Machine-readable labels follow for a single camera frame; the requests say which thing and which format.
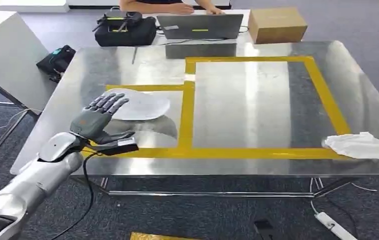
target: robotic arm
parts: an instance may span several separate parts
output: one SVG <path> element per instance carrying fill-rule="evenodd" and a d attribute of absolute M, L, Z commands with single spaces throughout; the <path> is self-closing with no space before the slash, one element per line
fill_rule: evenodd
<path fill-rule="evenodd" d="M 84 158 L 81 150 L 89 147 L 95 152 L 115 155 L 137 151 L 132 135 L 127 131 L 109 135 L 104 128 L 118 109 L 129 100 L 124 94 L 100 96 L 82 109 L 70 125 L 44 144 L 35 157 L 20 170 L 11 182 L 0 190 L 0 240 L 17 240 L 38 206 L 78 170 Z M 104 145 L 92 146 L 90 141 Z"/>

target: yellow tape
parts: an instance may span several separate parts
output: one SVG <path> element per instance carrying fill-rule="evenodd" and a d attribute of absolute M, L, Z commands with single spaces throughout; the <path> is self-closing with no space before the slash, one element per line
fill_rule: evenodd
<path fill-rule="evenodd" d="M 194 98 L 196 84 L 193 81 L 183 83 L 182 108 L 178 135 L 178 148 L 192 148 L 193 146 L 193 123 L 194 123 Z"/>
<path fill-rule="evenodd" d="M 315 61 L 310 56 L 271 56 L 271 57 L 187 57 L 185 73 L 192 76 L 196 73 L 199 62 L 304 62 L 313 81 L 320 100 L 337 134 L 350 133 L 338 105 L 328 89 Z M 107 85 L 107 90 L 126 88 L 142 92 L 183 91 L 181 120 L 178 145 L 176 148 L 140 148 L 115 157 L 121 158 L 165 158 L 165 159 L 336 159 L 348 160 L 349 157 L 338 155 L 327 148 L 192 148 L 195 82 L 184 81 L 183 85 Z"/>
<path fill-rule="evenodd" d="M 195 240 L 195 239 L 181 238 L 181 237 L 174 237 L 174 236 L 161 236 L 161 235 L 133 232 L 130 235 L 129 240 Z"/>
<path fill-rule="evenodd" d="M 315 60 L 312 57 L 305 57 L 304 65 L 306 66 L 310 78 L 313 81 L 314 87 L 319 94 L 323 107 L 325 108 L 326 113 L 328 113 L 328 117 L 335 129 L 335 132 L 338 135 L 352 133 L 349 125 L 344 119 L 343 114 L 338 108 L 338 105 L 335 102 L 333 95 L 327 86 L 327 83 L 322 77 L 321 71 L 318 69 Z"/>
<path fill-rule="evenodd" d="M 159 91 L 183 91 L 184 85 L 106 85 L 106 90 L 110 89 L 132 89 L 140 92 L 159 92 Z"/>
<path fill-rule="evenodd" d="M 328 148 L 140 148 L 115 155 L 117 158 L 159 159 L 336 159 L 348 160 Z"/>
<path fill-rule="evenodd" d="M 231 56 L 231 57 L 186 57 L 185 73 L 196 74 L 196 63 L 215 62 L 303 62 L 304 56 Z"/>

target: cardboard box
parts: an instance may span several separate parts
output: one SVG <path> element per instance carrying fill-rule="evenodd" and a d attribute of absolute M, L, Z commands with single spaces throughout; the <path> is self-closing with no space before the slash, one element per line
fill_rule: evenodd
<path fill-rule="evenodd" d="M 300 42 L 307 28 L 296 7 L 252 9 L 248 18 L 255 44 Z"/>

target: white power strip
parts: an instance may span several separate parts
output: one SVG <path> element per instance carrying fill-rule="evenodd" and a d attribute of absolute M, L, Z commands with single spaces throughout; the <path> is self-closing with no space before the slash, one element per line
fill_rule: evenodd
<path fill-rule="evenodd" d="M 315 214 L 314 217 L 319 220 L 327 229 L 331 230 L 341 240 L 358 240 L 350 232 L 344 229 L 334 219 L 332 219 L 325 212 Z"/>

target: robot finger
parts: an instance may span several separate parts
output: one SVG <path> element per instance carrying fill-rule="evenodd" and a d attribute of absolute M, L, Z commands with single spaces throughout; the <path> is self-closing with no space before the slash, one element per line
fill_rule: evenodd
<path fill-rule="evenodd" d="M 119 99 L 123 98 L 125 96 L 124 93 L 120 93 L 120 94 L 117 94 L 116 96 L 110 98 L 110 100 L 108 100 L 104 106 L 102 106 L 103 110 L 102 112 L 105 113 L 107 112 L 107 110 L 109 110 L 109 108 L 115 103 L 117 102 Z"/>
<path fill-rule="evenodd" d="M 89 109 L 89 108 L 92 108 L 92 107 L 95 107 L 95 105 L 97 105 L 97 103 L 103 99 L 104 96 L 99 96 L 97 97 L 96 99 L 94 99 L 88 106 L 85 107 L 85 109 Z"/>
<path fill-rule="evenodd" d="M 101 99 L 95 106 L 97 109 L 102 108 L 104 104 L 107 103 L 108 100 L 116 96 L 116 93 L 112 93 L 108 96 L 105 96 L 103 99 Z"/>
<path fill-rule="evenodd" d="M 115 114 L 120 107 L 122 107 L 125 103 L 129 102 L 128 98 L 124 98 L 120 101 L 117 101 L 116 103 L 113 104 L 113 106 L 110 107 L 110 109 L 107 111 L 109 114 Z"/>

